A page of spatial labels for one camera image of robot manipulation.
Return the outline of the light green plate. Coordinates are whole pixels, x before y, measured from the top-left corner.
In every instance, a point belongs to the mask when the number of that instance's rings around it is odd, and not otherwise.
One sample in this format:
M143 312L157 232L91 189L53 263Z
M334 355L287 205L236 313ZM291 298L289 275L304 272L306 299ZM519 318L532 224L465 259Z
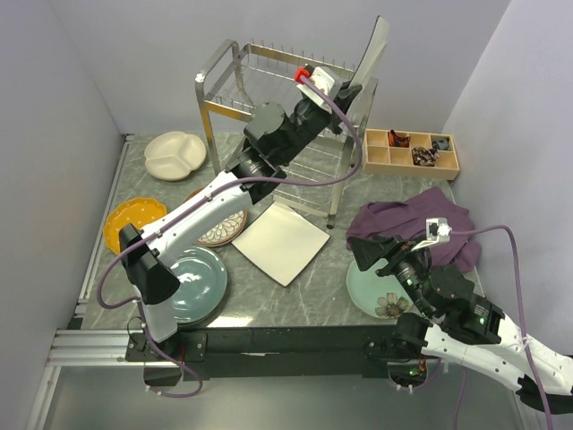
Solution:
M376 271L387 263L386 259L379 259L367 271L360 271L357 263L351 262L346 273L346 289L352 302L364 313L382 320L396 320L408 312L413 303L393 275L377 275Z

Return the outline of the white square plate black rim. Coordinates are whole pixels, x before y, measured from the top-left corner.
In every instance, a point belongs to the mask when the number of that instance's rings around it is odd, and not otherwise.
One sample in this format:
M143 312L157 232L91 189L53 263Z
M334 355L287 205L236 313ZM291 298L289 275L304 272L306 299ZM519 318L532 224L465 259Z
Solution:
M378 15L367 47L349 83L349 89L354 92L355 96L365 89L366 84L378 67L383 50L387 45L388 35L389 23Z

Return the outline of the cream square plate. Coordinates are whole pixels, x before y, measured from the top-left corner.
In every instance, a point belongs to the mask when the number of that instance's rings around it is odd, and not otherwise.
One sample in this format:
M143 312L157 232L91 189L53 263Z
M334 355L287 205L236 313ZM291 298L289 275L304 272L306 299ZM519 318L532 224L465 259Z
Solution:
M232 245L257 268L287 287L330 239L330 234L281 203L272 203Z

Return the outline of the dark teal round plate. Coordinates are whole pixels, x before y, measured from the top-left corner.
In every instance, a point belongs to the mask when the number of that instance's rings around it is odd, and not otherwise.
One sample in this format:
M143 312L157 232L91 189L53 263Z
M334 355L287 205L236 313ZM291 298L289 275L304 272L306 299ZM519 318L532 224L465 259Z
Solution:
M176 311L190 309L192 315L200 309L219 306L227 291L227 268L220 257L206 247L194 245L171 267L180 282L172 296Z

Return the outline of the cream divided plate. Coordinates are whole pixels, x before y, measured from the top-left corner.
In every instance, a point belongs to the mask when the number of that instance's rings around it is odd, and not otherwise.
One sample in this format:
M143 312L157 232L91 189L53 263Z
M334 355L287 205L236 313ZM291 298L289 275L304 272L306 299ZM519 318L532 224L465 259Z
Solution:
M146 146L144 158L144 166L151 176L169 182L179 181L201 167L207 158L207 148L195 134L168 132Z

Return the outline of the orange dotted scalloped plate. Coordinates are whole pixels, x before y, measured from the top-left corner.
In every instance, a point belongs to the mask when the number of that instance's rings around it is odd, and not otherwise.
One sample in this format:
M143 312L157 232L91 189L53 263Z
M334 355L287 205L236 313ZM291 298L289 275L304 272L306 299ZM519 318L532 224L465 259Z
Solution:
M167 207L151 197L136 197L127 202L122 202L107 216L102 235L107 248L113 254L120 253L119 232L128 224L136 228L150 224L167 215Z

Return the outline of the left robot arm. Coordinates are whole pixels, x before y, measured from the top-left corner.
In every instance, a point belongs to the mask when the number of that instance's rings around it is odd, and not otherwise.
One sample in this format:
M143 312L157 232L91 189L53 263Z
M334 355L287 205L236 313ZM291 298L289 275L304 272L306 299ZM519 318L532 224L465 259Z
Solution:
M149 332L147 349L157 359L179 348L171 298L180 282L171 267L186 247L232 214L261 201L280 184L294 185L283 167L326 128L341 125L354 133L347 117L361 86L348 83L333 98L301 85L302 98L292 114L275 102L254 109L241 146L215 179L192 199L143 228L129 224L119 234L122 266L141 304Z

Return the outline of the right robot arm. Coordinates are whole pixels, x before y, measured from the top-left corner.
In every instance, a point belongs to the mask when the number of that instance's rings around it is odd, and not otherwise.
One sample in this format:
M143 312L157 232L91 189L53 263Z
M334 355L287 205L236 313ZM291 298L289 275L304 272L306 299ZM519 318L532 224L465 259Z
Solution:
M400 236L351 237L348 244L360 271L385 261L376 275L394 277L418 310L398 317L382 357L439 357L491 377L532 409L571 413L572 358L523 336L456 266L432 267L428 249Z

